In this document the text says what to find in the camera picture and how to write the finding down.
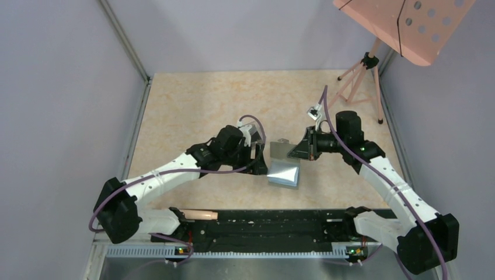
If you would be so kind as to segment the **grey card holder wallet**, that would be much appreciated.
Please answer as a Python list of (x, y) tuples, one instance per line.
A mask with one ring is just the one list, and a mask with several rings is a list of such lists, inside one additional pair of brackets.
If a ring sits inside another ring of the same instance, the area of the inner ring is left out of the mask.
[(270, 142), (270, 167), (267, 173), (268, 182), (271, 185), (298, 189), (300, 160), (288, 157), (288, 153), (296, 145), (286, 139)]

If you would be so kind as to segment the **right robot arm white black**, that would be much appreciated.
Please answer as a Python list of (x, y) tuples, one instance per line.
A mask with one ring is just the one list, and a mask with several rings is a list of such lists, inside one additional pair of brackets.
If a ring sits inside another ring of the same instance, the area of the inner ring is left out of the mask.
[(307, 127), (303, 139), (288, 157), (314, 161), (323, 153), (339, 153), (346, 164), (367, 181), (390, 207), (396, 221), (364, 207), (349, 207), (342, 232), (349, 240), (370, 237), (391, 249), (410, 273), (418, 275), (458, 255), (459, 222), (449, 213), (431, 207), (395, 171), (385, 152), (364, 138), (361, 118), (355, 111), (336, 114), (336, 129), (324, 132), (323, 111), (308, 110), (315, 125)]

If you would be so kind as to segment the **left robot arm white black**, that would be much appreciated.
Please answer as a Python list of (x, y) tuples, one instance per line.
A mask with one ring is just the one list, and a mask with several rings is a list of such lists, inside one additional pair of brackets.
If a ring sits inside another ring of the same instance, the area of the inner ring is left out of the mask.
[(161, 233), (173, 241), (187, 234), (187, 225), (178, 211), (151, 211), (146, 205), (164, 193), (207, 174), (221, 174), (220, 167), (229, 166), (228, 173), (266, 175), (263, 158), (265, 133), (253, 124), (227, 125), (204, 143), (189, 147), (171, 162), (143, 175), (120, 181), (107, 180), (93, 209), (91, 222), (113, 244), (123, 243), (137, 233)]

